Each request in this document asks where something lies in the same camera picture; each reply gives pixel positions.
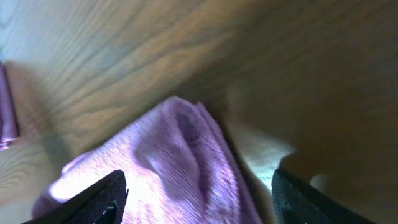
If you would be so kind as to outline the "purple cloth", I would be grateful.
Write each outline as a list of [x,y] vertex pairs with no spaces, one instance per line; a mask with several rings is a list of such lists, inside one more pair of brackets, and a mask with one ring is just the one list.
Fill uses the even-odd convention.
[[122,223],[261,222],[216,121],[201,103],[176,96],[65,165],[37,197],[32,219],[115,170],[128,189]]

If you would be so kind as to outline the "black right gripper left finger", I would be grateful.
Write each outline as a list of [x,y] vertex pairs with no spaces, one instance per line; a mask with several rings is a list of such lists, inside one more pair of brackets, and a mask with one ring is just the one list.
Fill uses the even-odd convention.
[[127,197],[124,172],[115,170],[61,206],[24,224],[121,224]]

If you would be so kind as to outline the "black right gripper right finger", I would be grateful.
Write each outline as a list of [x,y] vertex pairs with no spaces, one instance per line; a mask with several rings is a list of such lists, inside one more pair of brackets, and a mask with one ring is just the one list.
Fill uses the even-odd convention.
[[374,224],[283,169],[272,177],[278,224]]

